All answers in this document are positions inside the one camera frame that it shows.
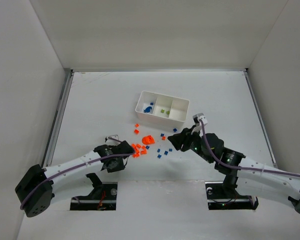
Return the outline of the large blue arch lego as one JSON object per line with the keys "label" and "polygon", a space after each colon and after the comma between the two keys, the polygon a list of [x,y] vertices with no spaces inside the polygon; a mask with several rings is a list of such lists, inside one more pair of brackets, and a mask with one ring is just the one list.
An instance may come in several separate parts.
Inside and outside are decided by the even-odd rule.
{"label": "large blue arch lego", "polygon": [[153,111],[153,107],[152,107],[152,106],[148,106],[148,107],[146,107],[146,108],[143,110],[143,112],[146,113],[146,114],[152,113],[152,111]]}

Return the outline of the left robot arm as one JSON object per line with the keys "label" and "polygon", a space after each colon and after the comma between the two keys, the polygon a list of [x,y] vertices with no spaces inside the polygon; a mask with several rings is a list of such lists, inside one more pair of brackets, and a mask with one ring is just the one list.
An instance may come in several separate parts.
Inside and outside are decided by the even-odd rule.
{"label": "left robot arm", "polygon": [[124,170],[124,160],[135,153],[135,148],[124,140],[117,145],[99,145],[65,163],[47,167],[33,165],[15,187],[20,209],[33,218],[62,200],[97,197],[104,191],[98,174]]}

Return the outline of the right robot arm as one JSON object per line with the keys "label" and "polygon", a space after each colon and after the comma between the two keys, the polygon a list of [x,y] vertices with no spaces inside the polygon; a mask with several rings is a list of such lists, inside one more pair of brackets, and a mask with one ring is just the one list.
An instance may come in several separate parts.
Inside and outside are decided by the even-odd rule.
{"label": "right robot arm", "polygon": [[246,209],[255,210],[259,198],[275,201],[300,214],[300,174],[278,170],[225,147],[214,133],[200,126],[184,128],[167,138],[177,151],[193,151],[224,175],[222,183],[208,184],[206,195],[212,210],[234,210],[244,200]]}

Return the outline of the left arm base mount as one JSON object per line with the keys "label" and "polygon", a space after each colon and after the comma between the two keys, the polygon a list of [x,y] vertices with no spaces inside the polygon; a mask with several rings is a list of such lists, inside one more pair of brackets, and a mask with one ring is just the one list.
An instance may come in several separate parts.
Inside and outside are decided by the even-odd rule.
{"label": "left arm base mount", "polygon": [[93,189],[86,195],[75,196],[70,211],[115,211],[117,208],[118,183],[102,182],[95,173],[89,173]]}

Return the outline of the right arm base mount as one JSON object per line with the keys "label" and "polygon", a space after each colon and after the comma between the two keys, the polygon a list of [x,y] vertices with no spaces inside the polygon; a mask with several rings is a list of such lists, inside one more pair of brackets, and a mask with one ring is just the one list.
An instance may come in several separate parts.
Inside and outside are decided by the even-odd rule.
{"label": "right arm base mount", "polygon": [[206,181],[205,191],[209,210],[252,210],[259,206],[255,196],[236,191],[237,177],[225,176],[223,181]]}

